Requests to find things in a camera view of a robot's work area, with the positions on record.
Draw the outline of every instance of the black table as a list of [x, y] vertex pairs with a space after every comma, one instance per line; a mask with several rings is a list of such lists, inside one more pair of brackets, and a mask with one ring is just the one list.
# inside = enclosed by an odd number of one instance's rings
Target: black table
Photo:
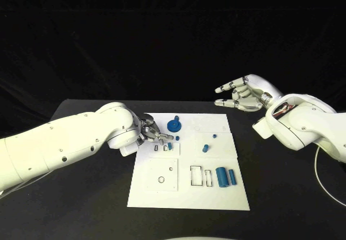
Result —
[[[51, 120], [109, 102], [66, 100]], [[263, 140], [252, 129], [263, 111], [245, 113], [211, 102], [119, 102], [135, 113], [226, 113], [250, 211], [126, 207], [135, 154], [122, 157], [105, 144], [0, 200], [0, 239], [346, 239], [346, 207], [314, 176], [317, 147], [292, 151], [273, 137]], [[317, 167], [327, 190], [346, 202], [346, 173], [322, 151]]]

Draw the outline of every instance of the black surface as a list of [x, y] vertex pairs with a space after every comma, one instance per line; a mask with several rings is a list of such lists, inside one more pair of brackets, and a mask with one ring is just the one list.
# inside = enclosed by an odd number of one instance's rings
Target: black surface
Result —
[[0, 1], [0, 137], [46, 122], [64, 99], [213, 101], [250, 73], [344, 111], [346, 8], [315, 6]]
[[[66, 100], [51, 119], [95, 111], [106, 100]], [[162, 240], [184, 236], [252, 239], [344, 239], [346, 208], [314, 176], [315, 146], [286, 149], [263, 140], [245, 113], [211, 102], [119, 101], [135, 112], [214, 113], [227, 117], [250, 211], [126, 207], [135, 155], [102, 146], [0, 201], [0, 239]], [[321, 152], [318, 173], [346, 202], [346, 173]]]

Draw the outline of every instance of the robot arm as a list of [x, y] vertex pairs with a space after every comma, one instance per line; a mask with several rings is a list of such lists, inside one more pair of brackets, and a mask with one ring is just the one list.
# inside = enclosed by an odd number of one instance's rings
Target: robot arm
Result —
[[173, 136], [160, 133], [152, 117], [138, 117], [119, 102], [96, 112], [63, 117], [0, 139], [0, 191], [93, 155], [103, 142], [126, 156], [144, 140]]
[[346, 113], [315, 97], [304, 94], [282, 95], [271, 83], [250, 74], [214, 89], [232, 91], [232, 100], [219, 99], [214, 105], [253, 112], [265, 107], [265, 116], [252, 128], [266, 139], [273, 135], [292, 150], [315, 143], [335, 160], [346, 163]]

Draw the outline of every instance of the blue object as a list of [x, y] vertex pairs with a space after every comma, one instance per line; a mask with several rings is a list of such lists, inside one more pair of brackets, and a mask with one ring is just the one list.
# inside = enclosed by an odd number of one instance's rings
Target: blue object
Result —
[[173, 133], [178, 132], [181, 129], [181, 124], [178, 122], [178, 116], [174, 116], [174, 119], [167, 122], [167, 130]]
[[226, 169], [223, 167], [216, 168], [216, 175], [217, 175], [217, 186], [224, 188], [229, 186], [229, 179], [226, 174]]
[[209, 148], [209, 145], [206, 144], [206, 145], [203, 146], [203, 149], [201, 149], [203, 153], [207, 152], [207, 148]]
[[236, 185], [236, 177], [235, 177], [233, 169], [227, 170], [227, 172], [229, 172], [229, 177], [230, 177], [230, 183], [232, 183], [232, 185]]

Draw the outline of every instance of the white paper sheet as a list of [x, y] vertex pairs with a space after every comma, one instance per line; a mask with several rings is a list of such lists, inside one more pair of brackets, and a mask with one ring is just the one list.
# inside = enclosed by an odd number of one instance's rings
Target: white paper sheet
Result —
[[[173, 149], [162, 151], [158, 142], [138, 149], [132, 169], [128, 207], [213, 210], [249, 210], [237, 155], [224, 114], [148, 113], [160, 131], [174, 136]], [[181, 129], [173, 133], [167, 122], [178, 116]], [[209, 150], [203, 153], [204, 144]], [[154, 170], [152, 163], [160, 161]], [[191, 186], [190, 166], [201, 168], [201, 186]], [[233, 169], [236, 185], [219, 187], [216, 168]], [[210, 170], [211, 186], [206, 186], [204, 170]]]

